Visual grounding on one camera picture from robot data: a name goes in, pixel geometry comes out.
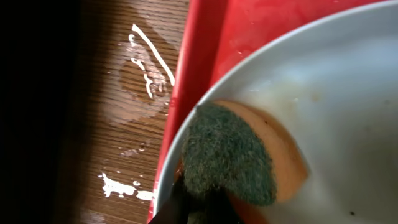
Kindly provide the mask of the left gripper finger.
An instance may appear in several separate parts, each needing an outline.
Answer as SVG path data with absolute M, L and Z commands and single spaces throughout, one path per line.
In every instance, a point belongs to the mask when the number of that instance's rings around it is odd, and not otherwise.
M 170 197 L 149 224 L 187 224 L 191 196 L 187 192 L 184 177 L 179 177 L 172 187 Z

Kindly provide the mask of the green and orange sponge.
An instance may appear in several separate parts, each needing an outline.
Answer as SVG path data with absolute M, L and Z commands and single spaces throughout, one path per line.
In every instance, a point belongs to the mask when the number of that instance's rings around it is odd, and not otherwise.
M 261 208 L 290 200 L 307 177 L 284 127 L 227 100 L 197 106 L 174 176 L 190 201 L 189 223 L 265 223 Z

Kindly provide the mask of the white plate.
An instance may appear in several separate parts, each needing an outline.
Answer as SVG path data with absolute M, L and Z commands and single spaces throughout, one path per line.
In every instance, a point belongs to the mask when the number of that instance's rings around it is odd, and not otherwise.
M 200 99 L 271 114 L 310 176 L 269 223 L 397 222 L 397 2 L 299 27 L 232 68 Z

